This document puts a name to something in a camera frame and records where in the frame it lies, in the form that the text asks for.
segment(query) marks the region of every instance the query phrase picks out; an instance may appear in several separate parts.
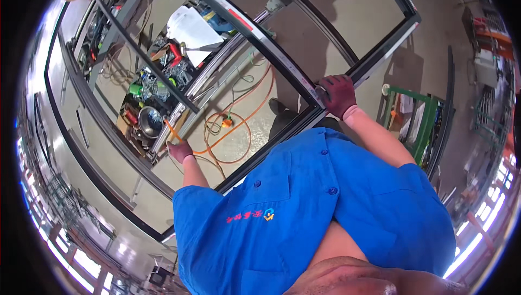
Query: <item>pants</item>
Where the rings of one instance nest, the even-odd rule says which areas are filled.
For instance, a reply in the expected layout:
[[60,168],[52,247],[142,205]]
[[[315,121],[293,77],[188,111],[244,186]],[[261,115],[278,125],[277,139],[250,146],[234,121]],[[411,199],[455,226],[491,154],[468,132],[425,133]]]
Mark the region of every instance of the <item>pants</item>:
[[[273,125],[271,126],[271,129],[269,131],[269,140],[271,140],[286,125],[288,125],[291,122],[291,120],[296,118],[297,115],[298,115],[298,113],[296,113],[290,109],[286,109],[285,111],[283,111],[282,113],[277,115],[275,117],[275,120],[273,121]],[[330,128],[337,132],[340,132],[341,134],[344,133],[344,131],[342,131],[342,128],[340,127],[340,123],[335,118],[332,118],[332,117],[325,117],[314,126],[314,128],[319,128],[319,127]]]

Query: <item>concrete floor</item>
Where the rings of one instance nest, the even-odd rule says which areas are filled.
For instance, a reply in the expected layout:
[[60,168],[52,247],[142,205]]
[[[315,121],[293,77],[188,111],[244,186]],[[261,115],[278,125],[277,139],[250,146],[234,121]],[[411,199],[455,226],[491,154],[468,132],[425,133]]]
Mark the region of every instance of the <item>concrete floor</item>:
[[[154,24],[152,38],[157,36],[166,24],[170,14],[184,1],[152,0],[152,14],[147,23],[147,25]],[[260,12],[267,0],[231,1],[253,17]],[[393,0],[311,1],[333,23],[359,58],[363,57],[403,19],[403,15]],[[468,130],[471,119],[469,104],[474,102],[475,90],[473,86],[468,84],[466,78],[466,61],[467,58],[472,56],[472,51],[460,21],[463,9],[454,7],[458,0],[412,1],[420,12],[422,23],[413,32],[412,37],[405,41],[396,53],[385,61],[356,90],[357,102],[362,109],[376,119],[381,105],[381,86],[383,83],[397,84],[403,88],[419,91],[423,94],[431,93],[444,98],[447,80],[446,48],[451,44],[454,50],[454,62],[456,63],[454,100],[456,117],[454,118],[446,154],[441,163],[442,173],[447,172],[448,176],[446,179],[443,179],[443,183],[446,183],[447,188],[451,189],[452,187],[450,186],[462,182],[460,175],[464,174],[463,165],[472,150],[472,143],[475,141],[473,134]],[[78,14],[82,13],[82,7],[86,7],[86,5],[72,4],[68,14],[71,13],[72,17],[74,15],[77,17]],[[143,15],[143,13],[140,13],[141,18],[133,20],[128,27],[128,30],[134,36],[139,31]],[[77,22],[68,23],[71,27],[77,27],[77,24]],[[312,80],[316,81],[325,75],[344,73],[348,69],[348,65],[341,58],[335,47],[329,43],[326,37],[320,33],[316,26],[297,7],[289,6],[282,10],[268,22],[266,27],[277,33],[277,43],[285,49]],[[64,29],[66,40],[72,36],[74,31],[75,29],[69,28],[66,33]],[[40,50],[39,52],[41,52],[39,56],[46,54],[46,51]],[[123,67],[128,67],[129,55],[125,52],[123,51],[118,59]],[[50,75],[52,88],[58,102],[63,78],[63,67],[59,60],[60,56],[59,50],[55,49]],[[249,66],[241,70],[241,75],[251,74],[255,77],[255,81],[258,81],[266,65],[267,63],[259,66]],[[238,76],[232,77],[230,81],[234,81],[237,78]],[[233,111],[243,117],[250,115],[266,96],[270,79],[271,77],[268,75],[267,79],[257,90],[246,101],[242,102],[240,106],[234,107]],[[123,87],[117,86],[110,80],[102,78],[98,79],[97,84],[112,106],[115,109],[119,109],[125,95],[126,85],[123,85]],[[34,86],[32,92],[38,90],[45,94],[45,88],[42,86],[42,81],[38,78],[38,75],[35,74],[30,78],[29,85]],[[243,89],[249,85],[241,81],[237,88]],[[302,110],[306,106],[299,101],[297,92],[277,72],[275,73],[275,86],[269,96],[278,97],[291,109]],[[216,95],[209,106],[209,110],[205,113],[205,117],[225,107],[231,102],[231,97],[230,89],[225,89],[225,92]],[[75,95],[74,89],[69,82],[61,111],[66,125],[77,136],[81,136],[75,114],[79,104],[77,95]],[[62,139],[60,141],[59,130],[52,118],[50,108],[48,106],[44,107],[44,116],[46,117],[46,123],[49,125],[50,138],[54,140],[54,151],[58,166],[66,173],[71,184],[79,188],[88,202],[96,207],[101,215],[117,230],[118,237],[115,244],[111,247],[111,255],[140,278],[144,278],[153,266],[153,260],[149,255],[162,254],[167,259],[174,261],[175,255],[169,253],[169,249],[148,238],[137,227],[126,220],[92,185],[72,157],[67,146],[62,142]],[[83,110],[82,114],[87,129],[86,134],[90,141],[88,153],[103,168],[114,184],[131,198],[138,182],[137,173],[112,148],[89,113]],[[236,164],[223,165],[225,175],[231,174],[242,162],[267,142],[268,132],[273,119],[274,115],[266,103],[248,121],[253,136],[252,147],[242,161]],[[188,141],[192,148],[197,151],[205,149],[202,138],[203,123],[204,120],[200,120],[191,134],[188,135]],[[242,156],[246,148],[247,134],[243,126],[231,134],[229,138],[219,143],[214,148],[214,153],[220,160],[233,161]],[[449,156],[451,158],[454,156],[456,159],[448,160]],[[200,161],[200,163],[209,184],[217,186],[222,181],[218,170],[205,161]],[[153,168],[153,172],[174,190],[179,189],[181,186],[182,176],[169,158],[162,159]],[[451,181],[450,176],[456,176],[455,180]],[[147,182],[141,180],[139,183],[141,185],[139,186],[139,193],[134,199],[136,203],[134,213],[154,229],[163,232],[173,221],[171,202],[153,189]],[[127,247],[127,252],[123,251],[121,253],[118,251],[118,249],[121,249],[119,244],[124,244]],[[175,246],[175,239],[168,242],[168,245]]]

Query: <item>hand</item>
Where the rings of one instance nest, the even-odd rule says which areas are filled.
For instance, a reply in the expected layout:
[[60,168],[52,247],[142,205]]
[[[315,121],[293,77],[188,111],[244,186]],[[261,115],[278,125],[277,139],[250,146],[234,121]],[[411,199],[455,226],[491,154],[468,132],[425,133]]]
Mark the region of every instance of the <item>hand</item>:
[[355,87],[353,81],[346,75],[327,76],[319,82],[324,90],[317,88],[326,109],[334,116],[345,120],[346,111],[356,105]]
[[171,144],[170,142],[167,142],[166,145],[168,147],[168,153],[170,156],[175,158],[176,161],[178,161],[180,164],[183,163],[186,157],[194,154],[187,141],[178,144]]

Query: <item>black shoe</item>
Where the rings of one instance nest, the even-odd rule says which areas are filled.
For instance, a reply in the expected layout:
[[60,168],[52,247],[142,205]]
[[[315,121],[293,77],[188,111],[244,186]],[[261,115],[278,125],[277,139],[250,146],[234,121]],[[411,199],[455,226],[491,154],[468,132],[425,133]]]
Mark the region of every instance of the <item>black shoe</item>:
[[271,98],[268,101],[268,105],[269,105],[269,108],[271,109],[271,111],[273,112],[273,114],[275,114],[275,115],[279,115],[280,113],[282,113],[283,111],[288,109],[286,107],[286,105],[281,103],[277,98]]

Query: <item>blue work shirt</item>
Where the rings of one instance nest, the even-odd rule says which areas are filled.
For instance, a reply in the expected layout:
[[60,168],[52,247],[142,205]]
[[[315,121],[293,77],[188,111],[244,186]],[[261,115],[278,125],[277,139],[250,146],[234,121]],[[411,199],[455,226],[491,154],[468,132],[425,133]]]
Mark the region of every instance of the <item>blue work shirt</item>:
[[282,294],[333,218],[380,267],[442,276],[456,247],[451,218],[418,166],[395,168],[326,128],[274,147],[226,196],[180,189],[173,212],[179,276],[193,294]]

